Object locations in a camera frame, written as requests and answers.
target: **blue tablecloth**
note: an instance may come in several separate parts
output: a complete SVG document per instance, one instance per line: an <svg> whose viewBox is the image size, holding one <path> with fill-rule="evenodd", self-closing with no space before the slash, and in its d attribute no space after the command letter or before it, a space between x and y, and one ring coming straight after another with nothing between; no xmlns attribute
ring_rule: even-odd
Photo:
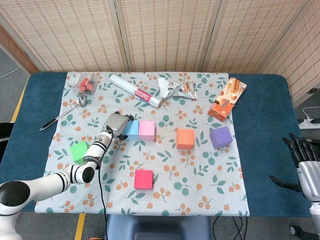
<svg viewBox="0 0 320 240"><path fill-rule="evenodd" d="M28 81L2 163L0 183L43 176L56 127L39 131L59 114L65 72L39 72ZM232 110L251 216L306 217L309 202L301 193L276 186L274 175L296 183L298 175L282 137L300 136L286 79L275 74L230 74L247 84ZM33 211L35 202L24 210Z"/></svg>

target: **cable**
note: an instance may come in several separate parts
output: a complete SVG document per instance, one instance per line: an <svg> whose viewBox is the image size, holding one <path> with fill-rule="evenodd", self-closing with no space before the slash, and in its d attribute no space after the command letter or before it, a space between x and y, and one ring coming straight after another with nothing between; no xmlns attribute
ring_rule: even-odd
<svg viewBox="0 0 320 240"><path fill-rule="evenodd" d="M109 149L109 147L110 147L113 139L114 139L114 133L113 133L113 131L112 131L112 132L111 132L111 139L110 139L109 145L106 147L106 151L103 153L103 155L102 155L102 157L101 157L101 161L102 161L102 159L105 157L105 154L106 154L107 150ZM108 220L108 215L107 215L106 205L105 205L105 201L104 201L104 197L103 197L102 184L101 184L101 178L100 178L100 171L101 171L101 167L100 167L99 170L98 170L98 178L99 178L101 201L102 201L103 212L104 212L105 237L106 237L106 240L108 240L108 233L107 233L107 220Z"/></svg>
<svg viewBox="0 0 320 240"><path fill-rule="evenodd" d="M2 78L4 78L5 76L8 76L8 75L10 75L10 74L14 73L15 71L18 71L19 69L20 69L20 67L18 67L16 70L13 70L13 71L11 71L11 72L9 72L9 73L7 73L7 74L3 75L3 76L0 76L0 79L2 79Z"/></svg>
<svg viewBox="0 0 320 240"><path fill-rule="evenodd" d="M302 112L304 113L304 115L306 115L307 119L310 119L310 117L306 114L305 109L314 109L314 108L320 108L320 106L308 106L308 107L302 108Z"/></svg>
<svg viewBox="0 0 320 240"><path fill-rule="evenodd" d="M212 233L213 233L213 239L214 239L214 240L217 240L216 235L215 235L215 225L216 225L216 222L217 222L218 218L219 218L219 216L216 217L216 219L215 219L214 222L213 222L213 226L212 226ZM242 218L239 216L239 218L240 218L240 220L241 220L241 226L240 226L240 228L239 228L239 226L238 226L238 224L237 224L237 222L236 222L236 220L235 220L235 217L232 217L232 218L233 218L233 222L234 222L234 224L236 225L236 228L237 228L237 231L238 231L238 233L236 234L236 236L234 237L233 240L235 240L238 235L240 235L241 240L245 240L245 239L246 239L246 236L247 236L247 229L248 229L248 217L245 216L245 230L244 230L244 237L243 237L243 238L242 238L242 235L241 235L241 229L242 229L242 227L243 227L243 220L242 220Z"/></svg>

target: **yellow floor line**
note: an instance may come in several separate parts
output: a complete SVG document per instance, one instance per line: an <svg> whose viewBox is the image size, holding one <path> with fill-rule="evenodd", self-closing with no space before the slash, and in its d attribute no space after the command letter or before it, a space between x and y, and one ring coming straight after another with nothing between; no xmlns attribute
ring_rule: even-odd
<svg viewBox="0 0 320 240"><path fill-rule="evenodd" d="M84 225L85 225L85 218L86 218L85 213L79 214L78 225L76 226L74 240L81 240L82 232L84 230Z"/></svg>
<svg viewBox="0 0 320 240"><path fill-rule="evenodd" d="M25 82L23 91L22 91L22 93L21 93L21 95L20 95L19 102L18 102L18 104L16 105L15 110L14 110L14 113L13 113L13 116L12 116L12 118L11 118L11 122L15 122L16 119L17 119L18 112L19 112L19 109L20 109L20 105L21 105L22 99L24 98L25 89L26 89L26 85L27 85L27 83L28 83L28 80L29 80L29 77L28 77L28 79L27 79L26 82Z"/></svg>

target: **pink cube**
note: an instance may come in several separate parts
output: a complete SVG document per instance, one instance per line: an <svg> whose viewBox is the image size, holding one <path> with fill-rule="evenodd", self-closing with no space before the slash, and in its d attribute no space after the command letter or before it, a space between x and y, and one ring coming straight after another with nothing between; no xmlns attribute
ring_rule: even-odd
<svg viewBox="0 0 320 240"><path fill-rule="evenodd" d="M152 189L154 173L151 170L135 170L134 188L135 189Z"/></svg>
<svg viewBox="0 0 320 240"><path fill-rule="evenodd" d="M156 125L154 121L139 121L139 139L155 140Z"/></svg>

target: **woven panel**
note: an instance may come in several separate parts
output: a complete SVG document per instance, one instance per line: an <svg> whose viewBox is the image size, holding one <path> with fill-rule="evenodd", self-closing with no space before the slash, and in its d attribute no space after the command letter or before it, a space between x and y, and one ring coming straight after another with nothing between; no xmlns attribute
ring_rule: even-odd
<svg viewBox="0 0 320 240"><path fill-rule="evenodd" d="M0 13L47 71L123 71L104 0L1 0Z"/></svg>
<svg viewBox="0 0 320 240"><path fill-rule="evenodd" d="M39 69L29 59L27 54L18 46L7 31L0 25L0 44L7 50L14 59L29 73L39 72Z"/></svg>
<svg viewBox="0 0 320 240"><path fill-rule="evenodd" d="M308 6L290 30L275 54L266 63L263 73L284 76L291 97L296 98L320 77L320 1Z"/></svg>
<svg viewBox="0 0 320 240"><path fill-rule="evenodd" d="M227 0L205 72L254 73L303 0Z"/></svg>
<svg viewBox="0 0 320 240"><path fill-rule="evenodd" d="M217 3L121 0L133 70L197 71Z"/></svg>

